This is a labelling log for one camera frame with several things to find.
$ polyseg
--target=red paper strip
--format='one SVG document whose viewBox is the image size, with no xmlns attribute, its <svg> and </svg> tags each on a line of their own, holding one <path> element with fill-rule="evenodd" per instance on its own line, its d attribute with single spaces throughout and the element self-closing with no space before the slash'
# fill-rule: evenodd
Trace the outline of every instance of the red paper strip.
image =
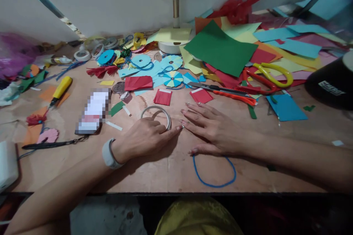
<svg viewBox="0 0 353 235">
<path fill-rule="evenodd" d="M 153 102 L 160 105 L 170 105 L 170 99 L 172 98 L 172 91 L 158 89 Z"/>
<path fill-rule="evenodd" d="M 129 76 L 125 78 L 125 91 L 147 89 L 153 87 L 151 76 Z"/>
<path fill-rule="evenodd" d="M 191 91 L 190 95 L 196 103 L 200 102 L 206 104 L 207 102 L 213 100 L 213 97 L 205 89 L 202 88 Z"/>
</svg>

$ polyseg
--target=red crepe paper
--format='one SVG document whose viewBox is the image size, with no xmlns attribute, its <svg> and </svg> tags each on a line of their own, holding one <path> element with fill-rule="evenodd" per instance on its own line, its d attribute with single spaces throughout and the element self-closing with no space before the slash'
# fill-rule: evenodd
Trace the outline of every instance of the red crepe paper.
<svg viewBox="0 0 353 235">
<path fill-rule="evenodd" d="M 125 78 L 125 91 L 147 89 L 153 87 L 151 76 L 129 76 Z"/>
<path fill-rule="evenodd" d="M 235 24 L 246 24 L 249 21 L 249 14 L 252 12 L 252 5 L 259 0 L 228 0 L 219 11 L 214 11 L 207 18 L 227 16 L 229 22 Z"/>
<path fill-rule="evenodd" d="M 205 89 L 202 88 L 191 91 L 190 95 L 196 103 L 200 102 L 206 104 L 207 102 L 213 100 L 213 97 Z"/>
<path fill-rule="evenodd" d="M 160 105 L 170 105 L 170 99 L 172 98 L 172 91 L 158 89 L 153 102 Z"/>
</svg>

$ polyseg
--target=blue rubber band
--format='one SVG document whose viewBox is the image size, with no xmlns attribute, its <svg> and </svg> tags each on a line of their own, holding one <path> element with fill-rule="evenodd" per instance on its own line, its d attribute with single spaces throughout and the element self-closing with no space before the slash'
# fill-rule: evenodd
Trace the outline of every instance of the blue rubber band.
<svg viewBox="0 0 353 235">
<path fill-rule="evenodd" d="M 211 185 L 211 184 L 208 184 L 206 182 L 204 182 L 201 177 L 199 176 L 199 173 L 197 171 L 197 168 L 196 168 L 196 163 L 195 163 L 195 155 L 192 156 L 192 160 L 194 162 L 194 169 L 195 169 L 195 172 L 196 172 L 196 175 L 197 177 L 199 178 L 200 182 L 203 183 L 204 185 L 208 186 L 208 187 L 213 187 L 213 188 L 222 188 L 222 187 L 225 187 L 227 185 L 230 185 L 232 183 L 234 183 L 235 179 L 236 179 L 236 170 L 235 170 L 235 167 L 234 165 L 232 164 L 232 162 L 228 159 L 227 156 L 224 156 L 224 158 L 227 159 L 227 161 L 231 164 L 232 168 L 233 168 L 233 172 L 234 172 L 234 178 L 232 180 L 230 180 L 229 182 L 225 183 L 225 184 L 222 184 L 222 185 Z"/>
</svg>

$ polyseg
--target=paper fan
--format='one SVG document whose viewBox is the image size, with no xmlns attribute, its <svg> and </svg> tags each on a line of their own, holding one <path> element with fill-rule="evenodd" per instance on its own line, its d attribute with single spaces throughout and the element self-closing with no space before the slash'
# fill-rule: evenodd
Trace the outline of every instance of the paper fan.
<svg viewBox="0 0 353 235">
<path fill-rule="evenodd" d="M 163 69 L 165 69 L 167 66 L 172 66 L 173 71 L 178 70 L 182 65 L 183 65 L 183 59 L 177 55 L 166 56 L 161 61 L 161 66 Z"/>
<path fill-rule="evenodd" d="M 184 80 L 183 75 L 177 71 L 171 71 L 163 75 L 164 85 L 168 87 L 176 87 L 181 85 Z"/>
</svg>

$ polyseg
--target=blurred object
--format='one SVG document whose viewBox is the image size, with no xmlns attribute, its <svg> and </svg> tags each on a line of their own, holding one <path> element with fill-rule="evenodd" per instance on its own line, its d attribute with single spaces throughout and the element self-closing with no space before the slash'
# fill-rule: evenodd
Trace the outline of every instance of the blurred object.
<svg viewBox="0 0 353 235">
<path fill-rule="evenodd" d="M 0 33 L 0 79 L 17 76 L 40 55 L 37 47 L 14 33 Z"/>
</svg>

